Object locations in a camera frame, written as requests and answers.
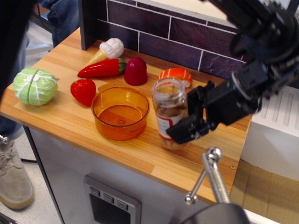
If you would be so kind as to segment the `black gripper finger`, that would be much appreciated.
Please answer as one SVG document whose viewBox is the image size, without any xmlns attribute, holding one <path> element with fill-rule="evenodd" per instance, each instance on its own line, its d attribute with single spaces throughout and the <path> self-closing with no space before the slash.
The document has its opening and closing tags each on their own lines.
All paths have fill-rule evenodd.
<svg viewBox="0 0 299 224">
<path fill-rule="evenodd" d="M 196 114 L 190 115 L 174 126 L 168 128 L 166 133 L 178 144 L 197 140 L 208 134 L 210 125 L 202 117 Z"/>
<path fill-rule="evenodd" d="M 187 93 L 188 111 L 190 115 L 203 117 L 206 106 L 206 87 L 198 86 Z"/>
</svg>

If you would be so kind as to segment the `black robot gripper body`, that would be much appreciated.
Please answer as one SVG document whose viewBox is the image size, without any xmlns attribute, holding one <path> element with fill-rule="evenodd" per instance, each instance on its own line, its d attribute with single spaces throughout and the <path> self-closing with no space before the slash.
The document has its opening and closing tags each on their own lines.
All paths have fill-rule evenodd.
<svg viewBox="0 0 299 224">
<path fill-rule="evenodd" d="M 209 81 L 199 87 L 201 108 L 206 111 L 206 119 L 200 119 L 199 129 L 214 130 L 220 123 L 228 126 L 255 113 L 269 83 L 268 68 L 267 63 L 254 60 L 242 70 L 232 72 L 230 78 L 218 86 Z"/>
</svg>

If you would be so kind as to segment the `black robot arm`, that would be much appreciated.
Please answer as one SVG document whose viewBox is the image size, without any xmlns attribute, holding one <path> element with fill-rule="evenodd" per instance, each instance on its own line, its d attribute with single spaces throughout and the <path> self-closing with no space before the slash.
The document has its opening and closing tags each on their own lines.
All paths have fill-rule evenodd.
<svg viewBox="0 0 299 224">
<path fill-rule="evenodd" d="M 256 113 L 263 98 L 299 78 L 299 21 L 294 13 L 271 1 L 215 0 L 213 4 L 239 29 L 230 51 L 243 38 L 252 60 L 220 85 L 210 81 L 188 93 L 189 116 L 166 131 L 179 144 L 201 138 L 220 123 L 228 126 Z"/>
</svg>

